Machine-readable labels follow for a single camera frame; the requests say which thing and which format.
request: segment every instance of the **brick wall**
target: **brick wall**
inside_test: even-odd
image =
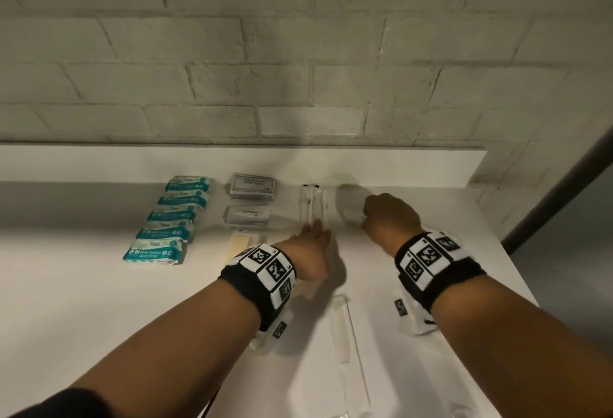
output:
[[[506,235],[613,122],[613,0],[0,0],[0,140],[484,146]]]

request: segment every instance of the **hand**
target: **hand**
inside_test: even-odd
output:
[[[417,212],[390,194],[368,196],[364,215],[362,229],[392,257],[411,237],[424,232]]]
[[[273,247],[289,257],[298,279],[323,281],[330,275],[326,250],[331,238],[332,232],[323,229],[321,220],[315,220],[312,226],[309,223],[304,224],[298,236],[278,242]]]

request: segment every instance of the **wristband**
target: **wristband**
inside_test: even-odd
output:
[[[260,331],[281,312],[296,284],[292,262],[279,249],[260,244],[242,251],[221,270],[220,280],[232,284],[260,313]]]
[[[444,232],[423,232],[409,239],[394,259],[398,278],[428,312],[452,284],[485,275],[468,252]]]

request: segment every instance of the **person's right hand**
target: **person's right hand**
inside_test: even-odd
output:
[[[364,215],[362,229],[392,257],[411,237],[424,232],[417,212],[390,194],[368,196]]]

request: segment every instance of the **wet wipes pack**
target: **wet wipes pack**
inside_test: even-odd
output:
[[[198,205],[183,204],[183,205],[157,205],[149,216],[148,221],[176,221],[188,220],[193,221],[196,213],[200,210]]]
[[[136,239],[180,239],[188,242],[194,230],[194,224],[188,220],[180,221],[148,221]]]
[[[123,259],[127,262],[178,265],[183,256],[183,245],[183,242],[176,238],[136,239]]]
[[[204,176],[175,176],[166,184],[166,190],[202,190],[206,192],[210,185]]]
[[[202,210],[208,202],[208,194],[201,190],[168,190],[157,201],[158,205],[194,204]]]

